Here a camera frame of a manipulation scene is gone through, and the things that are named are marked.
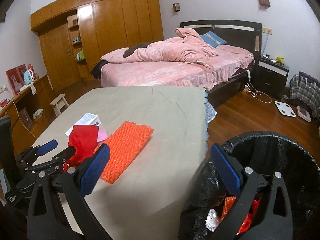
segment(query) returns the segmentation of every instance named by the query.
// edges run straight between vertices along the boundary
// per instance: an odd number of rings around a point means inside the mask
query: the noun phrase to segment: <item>wooden stool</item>
[[[58,117],[61,114],[61,108],[66,106],[68,108],[70,105],[68,104],[67,100],[64,98],[65,94],[60,94],[50,103],[50,106],[53,106],[54,112]]]

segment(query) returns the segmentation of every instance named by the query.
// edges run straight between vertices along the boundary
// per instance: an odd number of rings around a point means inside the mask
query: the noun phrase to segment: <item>nightstand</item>
[[[268,62],[261,57],[256,66],[254,88],[280,101],[287,83],[288,73],[288,66]]]

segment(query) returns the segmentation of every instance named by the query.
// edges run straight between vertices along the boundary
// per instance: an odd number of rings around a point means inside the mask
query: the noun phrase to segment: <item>blue kettle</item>
[[[33,77],[35,76],[35,74],[33,73],[33,71],[31,69],[28,69],[25,73],[23,73],[23,78],[24,78],[24,83],[30,84],[33,81]]]

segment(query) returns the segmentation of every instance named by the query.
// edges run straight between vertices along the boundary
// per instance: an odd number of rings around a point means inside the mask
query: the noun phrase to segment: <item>wooden wardrobe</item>
[[[90,71],[108,52],[163,40],[159,0],[57,0],[31,15],[31,29],[55,91],[92,79]],[[80,50],[85,59],[77,61]]]

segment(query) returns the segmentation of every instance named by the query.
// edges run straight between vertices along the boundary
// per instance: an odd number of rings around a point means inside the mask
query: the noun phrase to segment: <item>bed frame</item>
[[[200,20],[182,22],[180,27],[193,28],[200,35],[212,31],[227,41],[228,45],[247,49],[254,55],[255,64],[249,66],[251,80],[254,80],[255,65],[261,55],[262,24],[237,20]],[[239,91],[244,89],[249,81],[247,72],[241,72],[229,78],[228,81],[215,85],[207,91],[208,100],[213,107],[218,107]]]

